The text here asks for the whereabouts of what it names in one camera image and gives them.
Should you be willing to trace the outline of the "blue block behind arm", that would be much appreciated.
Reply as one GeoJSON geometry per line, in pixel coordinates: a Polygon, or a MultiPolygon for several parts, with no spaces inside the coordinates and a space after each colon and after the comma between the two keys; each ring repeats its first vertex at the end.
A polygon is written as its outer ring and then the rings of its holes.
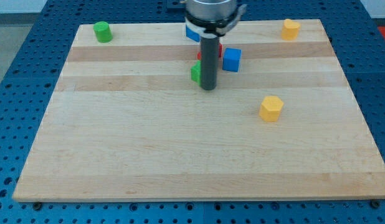
{"type": "Polygon", "coordinates": [[[186,37],[195,41],[195,42],[200,42],[200,35],[194,31],[192,31],[188,26],[186,26],[186,37]]]}

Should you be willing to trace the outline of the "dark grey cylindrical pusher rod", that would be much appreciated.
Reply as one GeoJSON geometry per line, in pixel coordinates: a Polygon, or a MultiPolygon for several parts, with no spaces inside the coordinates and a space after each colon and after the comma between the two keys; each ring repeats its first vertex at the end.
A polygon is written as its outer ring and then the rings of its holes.
{"type": "Polygon", "coordinates": [[[219,38],[201,38],[201,88],[214,90],[217,85],[219,38]]]}

